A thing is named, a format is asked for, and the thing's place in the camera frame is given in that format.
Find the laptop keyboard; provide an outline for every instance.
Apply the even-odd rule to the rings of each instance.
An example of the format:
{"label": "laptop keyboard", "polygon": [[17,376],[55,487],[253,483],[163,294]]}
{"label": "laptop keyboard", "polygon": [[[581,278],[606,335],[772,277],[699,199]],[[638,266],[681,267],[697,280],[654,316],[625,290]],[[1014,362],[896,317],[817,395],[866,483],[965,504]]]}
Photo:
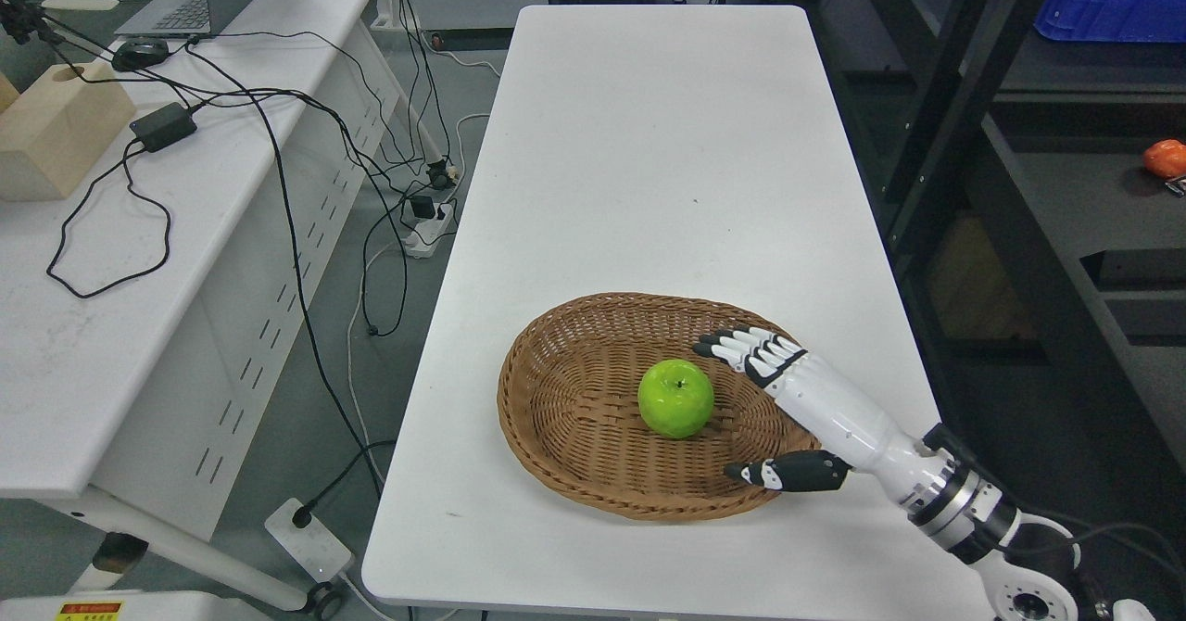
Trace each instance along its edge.
{"label": "laptop keyboard", "polygon": [[190,0],[172,13],[161,18],[154,26],[158,30],[197,28],[210,23],[210,8],[206,0]]}

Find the power strip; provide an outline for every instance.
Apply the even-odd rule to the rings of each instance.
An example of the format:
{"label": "power strip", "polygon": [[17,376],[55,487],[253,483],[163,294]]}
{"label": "power strip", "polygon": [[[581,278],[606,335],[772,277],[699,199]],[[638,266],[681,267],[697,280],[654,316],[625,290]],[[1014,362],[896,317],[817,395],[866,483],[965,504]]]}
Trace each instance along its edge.
{"label": "power strip", "polygon": [[351,565],[355,555],[317,517],[313,517],[304,529],[293,525],[293,514],[300,508],[299,500],[288,499],[279,510],[272,512],[263,527],[308,572],[310,577],[318,582],[329,582]]}
{"label": "power strip", "polygon": [[421,219],[416,223],[416,231],[403,237],[403,249],[408,257],[433,257],[449,220],[453,220],[453,204],[436,204],[436,217]]}

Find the wicker basket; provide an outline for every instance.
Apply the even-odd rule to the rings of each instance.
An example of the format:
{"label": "wicker basket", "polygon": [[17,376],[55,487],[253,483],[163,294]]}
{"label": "wicker basket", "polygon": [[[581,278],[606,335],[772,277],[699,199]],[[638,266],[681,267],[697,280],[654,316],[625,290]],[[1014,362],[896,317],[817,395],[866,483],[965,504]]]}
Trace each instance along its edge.
{"label": "wicker basket", "polygon": [[[498,417],[511,450],[567,498],[632,519],[700,520],[745,512],[777,493],[734,482],[729,461],[817,449],[812,435],[725,364],[691,351],[700,334],[770,321],[706,300],[618,292],[543,313],[515,340],[498,382]],[[707,372],[715,408],[686,440],[651,431],[638,382],[662,359]]]}

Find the robotic hand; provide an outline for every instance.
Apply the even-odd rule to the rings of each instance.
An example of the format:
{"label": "robotic hand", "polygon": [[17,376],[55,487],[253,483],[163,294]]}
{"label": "robotic hand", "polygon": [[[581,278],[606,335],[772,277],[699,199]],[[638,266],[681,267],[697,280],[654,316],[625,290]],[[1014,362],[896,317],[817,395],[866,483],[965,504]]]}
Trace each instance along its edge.
{"label": "robotic hand", "polygon": [[729,465],[726,474],[780,492],[836,489],[848,469],[873,474],[912,524],[978,571],[1005,621],[1153,621],[1136,601],[1109,606],[1089,595],[1067,529],[1021,512],[952,453],[907,436],[827,360],[758,328],[718,331],[693,350],[745,372],[825,450]]}

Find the white desk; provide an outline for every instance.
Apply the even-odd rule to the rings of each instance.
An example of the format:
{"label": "white desk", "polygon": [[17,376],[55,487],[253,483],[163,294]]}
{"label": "white desk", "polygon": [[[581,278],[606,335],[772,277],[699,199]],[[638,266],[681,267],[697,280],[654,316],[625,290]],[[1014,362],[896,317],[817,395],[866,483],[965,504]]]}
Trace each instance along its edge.
{"label": "white desk", "polygon": [[[363,152],[374,152],[381,120],[402,117],[395,111],[406,98],[358,20],[366,1],[255,0],[224,32],[319,33],[361,62],[375,96],[358,65],[314,37],[219,37],[197,50],[246,85],[312,94],[342,114]],[[186,53],[155,71],[235,89]],[[177,101],[159,84],[125,87],[139,113]],[[312,299],[364,173],[347,161],[329,115],[293,100],[264,107],[283,146],[299,269]],[[254,575],[203,540],[300,331],[301,309],[273,148],[256,110],[203,109],[195,120],[195,135],[130,162],[138,190],[173,213],[172,257],[145,279],[81,301],[44,274],[59,224],[90,179],[62,201],[0,204],[0,495],[135,533],[153,551],[242,588],[236,578]],[[130,139],[125,130],[90,178]],[[152,265],[162,229],[159,212],[136,206],[114,174],[75,220],[58,271],[93,290]],[[292,590],[262,582],[243,590],[293,607]]]}
{"label": "white desk", "polygon": [[974,571],[860,474],[690,525],[631,521],[536,481],[498,427],[499,367],[534,316],[594,292],[750,308],[907,431],[937,422],[805,14],[528,8],[363,561],[374,595],[644,616],[991,617]]}

